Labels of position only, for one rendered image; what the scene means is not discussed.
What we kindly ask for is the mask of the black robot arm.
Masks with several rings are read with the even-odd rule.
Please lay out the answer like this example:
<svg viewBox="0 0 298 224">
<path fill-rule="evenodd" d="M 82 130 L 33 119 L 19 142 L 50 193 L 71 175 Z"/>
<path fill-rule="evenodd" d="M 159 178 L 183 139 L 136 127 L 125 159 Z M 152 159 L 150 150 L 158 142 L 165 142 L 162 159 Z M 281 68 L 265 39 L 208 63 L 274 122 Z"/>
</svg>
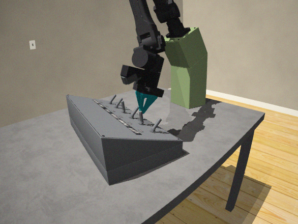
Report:
<svg viewBox="0 0 298 224">
<path fill-rule="evenodd" d="M 125 85 L 136 82 L 154 88 L 158 75 L 156 72 L 161 72 L 164 62 L 164 58 L 158 53 L 165 51 L 165 39 L 151 17 L 146 0 L 129 0 L 129 2 L 135 19 L 139 44 L 139 47 L 133 49 L 132 63 L 138 68 L 123 65 L 121 79 Z M 155 4 L 153 10 L 159 22 L 167 22 L 170 33 L 166 38 L 180 38 L 191 30 L 181 23 L 180 11 L 173 0 L 153 0 L 153 2 Z"/>
</svg>

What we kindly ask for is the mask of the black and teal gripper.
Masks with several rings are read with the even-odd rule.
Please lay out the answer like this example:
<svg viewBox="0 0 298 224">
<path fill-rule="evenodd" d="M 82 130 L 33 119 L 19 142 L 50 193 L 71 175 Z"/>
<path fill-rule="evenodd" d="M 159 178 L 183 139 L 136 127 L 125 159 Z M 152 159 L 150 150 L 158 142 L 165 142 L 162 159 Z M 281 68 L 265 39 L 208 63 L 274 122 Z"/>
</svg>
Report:
<svg viewBox="0 0 298 224">
<path fill-rule="evenodd" d="M 142 114 L 144 114 L 146 112 L 146 110 L 150 107 L 150 105 L 158 97 L 162 98 L 162 96 L 164 94 L 164 90 L 162 90 L 162 89 L 159 90 L 159 88 L 157 88 L 161 73 L 159 73 L 159 72 L 156 72 L 156 73 L 158 75 L 157 75 L 155 86 L 154 86 L 155 89 L 151 88 L 151 87 L 143 86 L 136 82 L 134 82 L 134 84 L 133 84 L 133 89 L 136 90 L 135 93 L 136 93 L 136 97 L 137 97 L 137 101 L 138 101 L 139 111 L 142 111 Z M 145 105 L 143 106 L 145 98 L 147 98 L 147 99 L 146 99 Z"/>
</svg>

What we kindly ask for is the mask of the grey switch console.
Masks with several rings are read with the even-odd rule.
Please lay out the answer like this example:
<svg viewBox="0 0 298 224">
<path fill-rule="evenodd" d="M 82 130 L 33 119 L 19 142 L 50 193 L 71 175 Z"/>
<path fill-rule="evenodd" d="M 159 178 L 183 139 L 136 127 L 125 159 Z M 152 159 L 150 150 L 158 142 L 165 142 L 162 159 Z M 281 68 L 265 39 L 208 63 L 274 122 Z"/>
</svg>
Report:
<svg viewBox="0 0 298 224">
<path fill-rule="evenodd" d="M 182 156 L 183 140 L 159 127 L 160 118 L 154 124 L 115 97 L 66 95 L 71 125 L 108 185 Z"/>
</svg>

